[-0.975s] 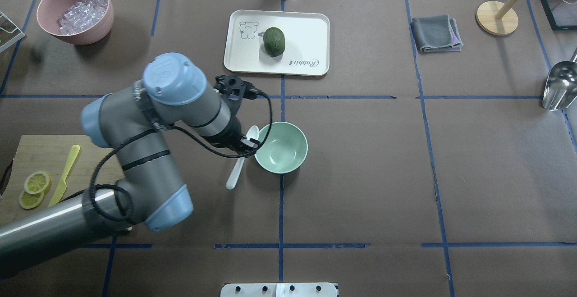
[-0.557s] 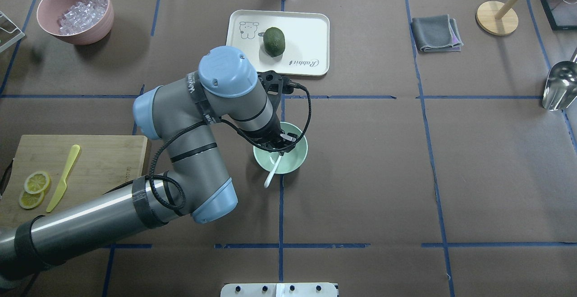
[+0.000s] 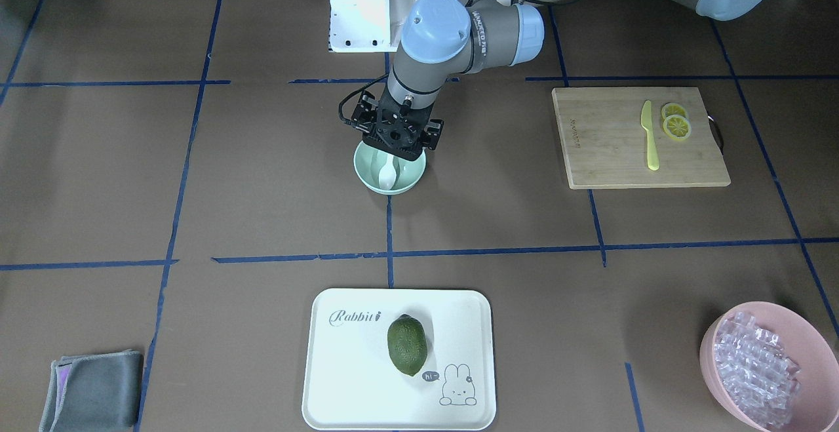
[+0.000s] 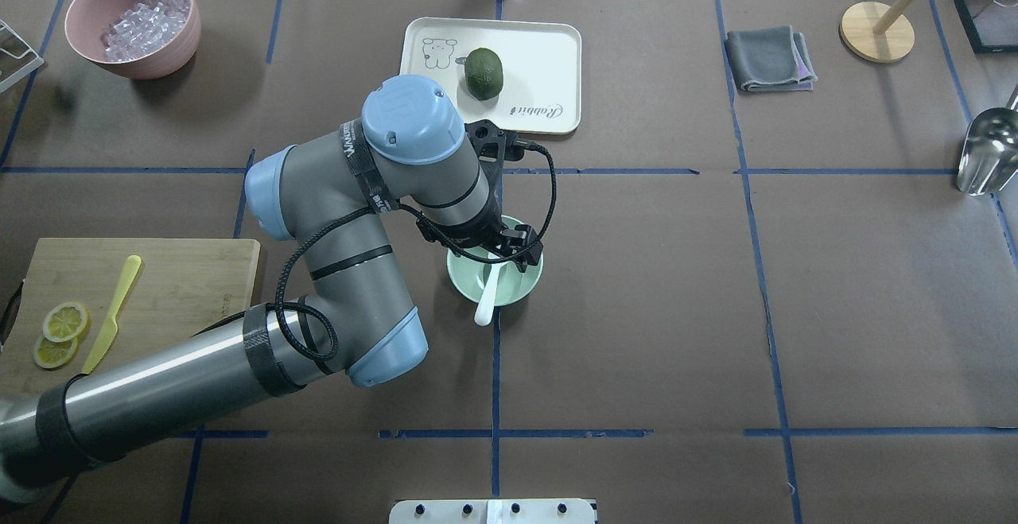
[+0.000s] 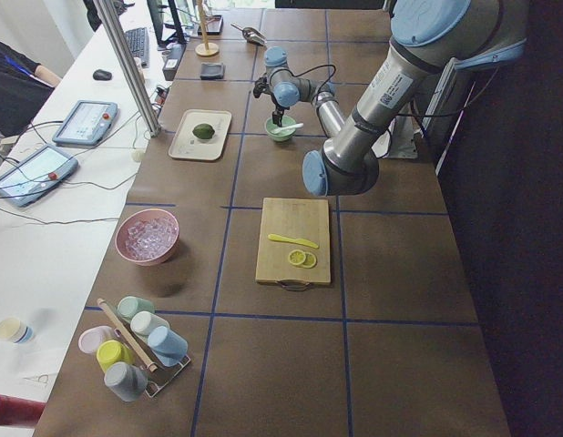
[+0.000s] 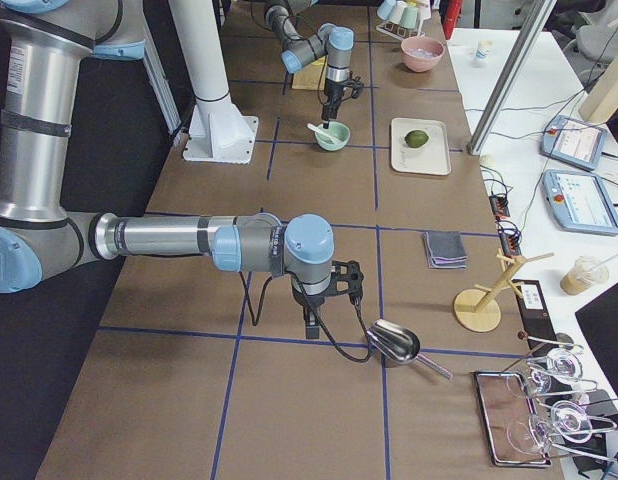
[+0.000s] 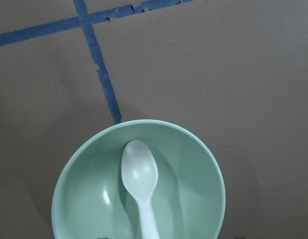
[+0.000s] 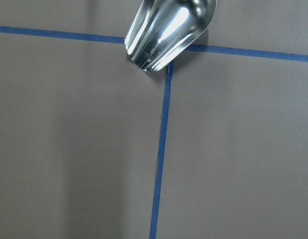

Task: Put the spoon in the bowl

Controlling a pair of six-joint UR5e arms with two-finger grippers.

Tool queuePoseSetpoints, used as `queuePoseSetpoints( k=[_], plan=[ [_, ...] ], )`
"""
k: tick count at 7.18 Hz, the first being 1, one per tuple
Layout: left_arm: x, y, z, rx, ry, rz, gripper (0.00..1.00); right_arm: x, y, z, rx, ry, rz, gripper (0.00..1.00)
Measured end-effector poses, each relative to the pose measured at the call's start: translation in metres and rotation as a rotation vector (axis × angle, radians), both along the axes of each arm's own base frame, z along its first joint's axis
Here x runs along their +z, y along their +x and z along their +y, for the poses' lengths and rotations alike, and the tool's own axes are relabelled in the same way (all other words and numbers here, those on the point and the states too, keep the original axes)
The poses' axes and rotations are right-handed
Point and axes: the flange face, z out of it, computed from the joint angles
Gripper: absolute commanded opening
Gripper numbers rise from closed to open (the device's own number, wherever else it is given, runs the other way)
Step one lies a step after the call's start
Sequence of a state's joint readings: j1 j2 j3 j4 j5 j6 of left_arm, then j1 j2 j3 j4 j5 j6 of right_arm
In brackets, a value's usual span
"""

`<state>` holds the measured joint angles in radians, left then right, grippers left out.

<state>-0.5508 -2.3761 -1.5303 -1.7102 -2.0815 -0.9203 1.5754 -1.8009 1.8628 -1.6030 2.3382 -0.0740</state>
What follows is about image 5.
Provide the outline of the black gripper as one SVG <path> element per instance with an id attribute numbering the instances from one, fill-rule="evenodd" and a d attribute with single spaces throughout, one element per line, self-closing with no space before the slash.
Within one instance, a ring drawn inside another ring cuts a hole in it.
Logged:
<path id="1" fill-rule="evenodd" d="M 259 99 L 262 95 L 267 95 L 270 97 L 271 102 L 275 105 L 276 109 L 271 113 L 272 123 L 277 127 L 281 127 L 286 107 L 278 102 L 277 97 L 273 94 L 273 90 L 266 76 L 261 76 L 254 82 L 252 94 L 256 99 Z"/>

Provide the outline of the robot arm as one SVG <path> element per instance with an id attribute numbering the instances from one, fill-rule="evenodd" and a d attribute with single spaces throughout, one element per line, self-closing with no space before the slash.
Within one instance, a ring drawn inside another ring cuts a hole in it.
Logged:
<path id="1" fill-rule="evenodd" d="M 477 70 L 518 59 L 527 40 L 528 9 L 527 1 L 396 2 L 387 57 L 349 116 L 328 84 L 296 76 L 279 46 L 266 50 L 265 73 L 253 95 L 271 97 L 275 126 L 298 102 L 314 107 L 327 139 L 302 162 L 303 184 L 311 194 L 362 194 L 379 174 L 373 145 L 421 83 L 450 60 L 460 69 Z"/>

